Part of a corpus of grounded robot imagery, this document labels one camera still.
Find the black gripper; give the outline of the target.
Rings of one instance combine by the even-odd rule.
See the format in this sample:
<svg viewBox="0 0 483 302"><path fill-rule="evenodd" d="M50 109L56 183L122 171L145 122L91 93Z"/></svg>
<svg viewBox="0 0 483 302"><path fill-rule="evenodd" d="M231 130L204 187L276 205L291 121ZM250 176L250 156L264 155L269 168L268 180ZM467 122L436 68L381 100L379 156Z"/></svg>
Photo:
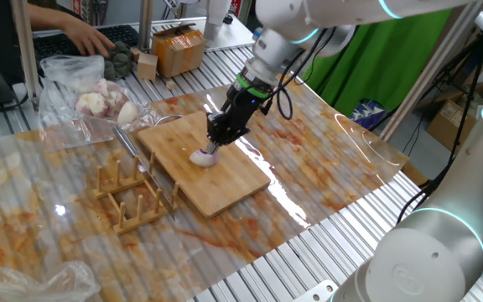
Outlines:
<svg viewBox="0 0 483 302"><path fill-rule="evenodd" d="M223 144L229 145L245 134L245 126L252 114L264 103L267 95L253 87L230 86L226 93L222 113L207 113L207 134L209 142L205 147L214 155Z"/></svg>

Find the person's bare hand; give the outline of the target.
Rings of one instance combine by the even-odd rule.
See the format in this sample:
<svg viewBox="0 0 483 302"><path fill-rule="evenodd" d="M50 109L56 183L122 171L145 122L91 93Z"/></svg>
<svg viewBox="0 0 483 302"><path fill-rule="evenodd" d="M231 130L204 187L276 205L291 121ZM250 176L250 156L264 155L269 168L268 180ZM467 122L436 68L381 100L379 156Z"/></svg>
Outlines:
<svg viewBox="0 0 483 302"><path fill-rule="evenodd" d="M65 33L82 55L109 56L115 45L104 34L89 24L71 17L60 22L59 29Z"/></svg>

